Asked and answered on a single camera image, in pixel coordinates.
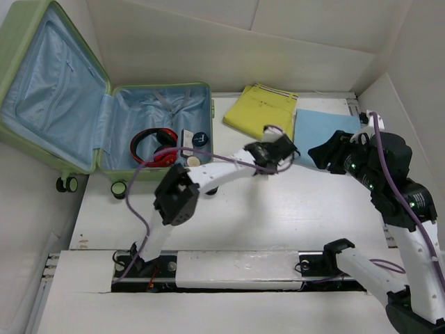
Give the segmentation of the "light blue cloth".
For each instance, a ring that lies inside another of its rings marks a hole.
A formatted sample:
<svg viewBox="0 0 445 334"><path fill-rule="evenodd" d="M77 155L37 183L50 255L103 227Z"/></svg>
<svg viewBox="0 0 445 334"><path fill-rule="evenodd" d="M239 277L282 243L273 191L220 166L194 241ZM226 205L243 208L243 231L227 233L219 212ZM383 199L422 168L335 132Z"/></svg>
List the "light blue cloth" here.
<svg viewBox="0 0 445 334"><path fill-rule="evenodd" d="M326 143L336 130L354 134L360 128L359 118L355 116L298 109L293 142L300 154L295 158L294 164L315 168L316 165L308 154L309 149Z"/></svg>

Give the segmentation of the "yellow shorts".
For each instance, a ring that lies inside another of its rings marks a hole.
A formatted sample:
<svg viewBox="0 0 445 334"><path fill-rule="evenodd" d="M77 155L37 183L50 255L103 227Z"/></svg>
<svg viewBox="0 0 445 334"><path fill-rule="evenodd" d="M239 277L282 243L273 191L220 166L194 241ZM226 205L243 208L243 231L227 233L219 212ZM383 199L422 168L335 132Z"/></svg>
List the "yellow shorts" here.
<svg viewBox="0 0 445 334"><path fill-rule="evenodd" d="M293 138L298 94L260 83L246 86L241 96L223 116L223 122L240 132L260 139L266 125L275 125Z"/></svg>

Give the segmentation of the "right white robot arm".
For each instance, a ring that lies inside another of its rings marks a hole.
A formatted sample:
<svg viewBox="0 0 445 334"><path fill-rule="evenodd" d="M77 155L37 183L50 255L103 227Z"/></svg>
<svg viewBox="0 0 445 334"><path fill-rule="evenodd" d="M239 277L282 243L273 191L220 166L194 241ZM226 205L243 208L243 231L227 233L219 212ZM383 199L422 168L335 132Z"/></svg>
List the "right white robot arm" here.
<svg viewBox="0 0 445 334"><path fill-rule="evenodd" d="M364 185L400 253L406 283L360 254L347 239L323 247L318 270L344 273L372 293L398 333L444 332L444 260L430 192L408 177L412 149L396 134L335 131L308 155L317 168L349 174Z"/></svg>

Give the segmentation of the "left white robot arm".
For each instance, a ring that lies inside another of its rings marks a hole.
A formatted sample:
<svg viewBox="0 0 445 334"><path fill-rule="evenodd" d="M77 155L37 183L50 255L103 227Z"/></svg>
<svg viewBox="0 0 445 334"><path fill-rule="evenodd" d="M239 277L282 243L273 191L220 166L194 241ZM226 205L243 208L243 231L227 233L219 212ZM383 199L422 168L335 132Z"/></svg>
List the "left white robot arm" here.
<svg viewBox="0 0 445 334"><path fill-rule="evenodd" d="M125 269L133 269L140 276L154 270L155 259L160 255L170 231L192 218L198 199L219 186L255 175L275 175L290 169L299 150L286 134L273 134L271 141L245 145L226 157L210 154L217 162L196 166L172 166L165 174L154 195L152 220L147 221L130 204L131 187L145 163L134 172L125 196L129 211L145 226L145 234Z"/></svg>

